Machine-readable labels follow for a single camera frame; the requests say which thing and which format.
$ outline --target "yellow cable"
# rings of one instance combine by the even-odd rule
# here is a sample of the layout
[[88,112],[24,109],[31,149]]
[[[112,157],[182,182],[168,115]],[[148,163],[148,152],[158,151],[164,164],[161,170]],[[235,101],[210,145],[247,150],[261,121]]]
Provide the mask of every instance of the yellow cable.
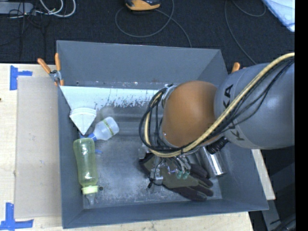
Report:
[[[178,150],[176,152],[171,152],[171,153],[161,153],[157,152],[151,148],[149,150],[159,156],[159,157],[173,157],[173,156],[178,156],[181,155],[181,153],[186,153],[190,151],[191,149],[195,148],[197,145],[199,145],[206,137],[208,137],[217,127],[218,125],[225,119],[225,117],[232,111],[232,109],[239,103],[239,101],[250,91],[250,89],[271,69],[273,68],[276,64],[279,62],[285,60],[286,58],[293,57],[295,55],[294,52],[288,53],[285,55],[282,55],[278,58],[276,58],[274,61],[272,61],[270,64],[268,64],[264,69],[260,71],[258,75],[256,75],[247,85],[246,87],[238,94],[235,99],[231,102],[231,104],[228,106],[227,109],[218,117],[218,119],[213,123],[213,125],[204,133],[202,134],[198,139],[196,139],[192,144],[184,147],[182,150]],[[150,114],[147,115],[146,120],[145,120],[145,128],[148,128],[149,124],[149,118]],[[147,133],[145,133],[145,140],[146,142],[151,145],[149,137]]]

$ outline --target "black floor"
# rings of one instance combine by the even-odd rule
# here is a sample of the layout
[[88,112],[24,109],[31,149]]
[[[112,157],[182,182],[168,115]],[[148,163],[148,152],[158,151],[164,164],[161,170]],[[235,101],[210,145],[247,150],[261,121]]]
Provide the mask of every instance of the black floor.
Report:
[[[10,1],[43,9],[38,0]],[[146,15],[132,13],[122,0],[76,0],[76,12],[67,18],[40,13],[14,18],[14,11],[0,14],[0,62],[36,64],[40,57],[54,64],[59,39],[220,49],[229,73],[234,62],[249,67],[295,50],[295,33],[261,0],[160,1],[160,13]],[[60,7],[59,0],[44,2],[50,9]],[[65,14],[72,8],[72,0],[64,0]],[[294,148],[262,154],[270,177],[295,162]],[[282,220],[295,213],[295,185],[279,189],[275,204]],[[266,230],[261,212],[250,215],[256,231]]]

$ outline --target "wooden table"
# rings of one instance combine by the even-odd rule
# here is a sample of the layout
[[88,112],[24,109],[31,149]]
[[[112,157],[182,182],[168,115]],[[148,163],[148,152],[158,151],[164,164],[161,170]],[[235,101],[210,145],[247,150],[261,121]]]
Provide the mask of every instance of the wooden table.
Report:
[[[12,64],[0,64],[0,221],[5,218],[5,203],[14,203],[15,189],[15,151],[16,151],[16,118],[17,118],[17,93],[18,90],[10,90],[10,66]],[[19,71],[29,70],[34,76],[48,76],[38,64],[13,64]],[[262,185],[268,200],[275,199],[263,158],[259,150],[253,150]],[[32,217],[34,225],[32,230],[62,230],[61,217]],[[91,227],[90,230],[113,231],[171,231],[171,230],[207,230],[207,231],[252,231],[252,224],[248,212],[209,215],[192,218],[177,218],[158,221],[146,221]]]

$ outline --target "orange handle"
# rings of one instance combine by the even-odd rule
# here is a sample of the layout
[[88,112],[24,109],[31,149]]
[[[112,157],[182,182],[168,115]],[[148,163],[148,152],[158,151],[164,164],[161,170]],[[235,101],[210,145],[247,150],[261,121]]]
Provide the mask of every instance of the orange handle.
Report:
[[233,72],[239,70],[240,67],[241,67],[241,65],[240,65],[239,63],[234,63],[233,68],[232,68],[232,70],[231,70],[231,73],[233,73]]
[[51,73],[51,69],[47,66],[47,64],[43,59],[38,58],[38,63],[43,67],[43,69],[46,71],[47,74]]
[[54,55],[54,61],[56,63],[57,71],[60,71],[61,70],[61,64],[60,64],[60,59],[59,59],[59,54],[58,53],[56,53]]

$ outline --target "plastic bottle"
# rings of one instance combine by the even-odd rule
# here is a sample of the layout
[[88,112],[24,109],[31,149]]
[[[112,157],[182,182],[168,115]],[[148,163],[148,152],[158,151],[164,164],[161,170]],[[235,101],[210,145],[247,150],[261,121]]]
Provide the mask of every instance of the plastic bottle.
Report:
[[93,139],[82,138],[75,140],[73,149],[77,161],[78,181],[82,186],[82,193],[90,205],[94,204],[94,197],[98,191],[95,145]]
[[88,138],[97,140],[108,140],[119,132],[119,126],[115,120],[108,116],[95,125],[94,131],[89,134]]

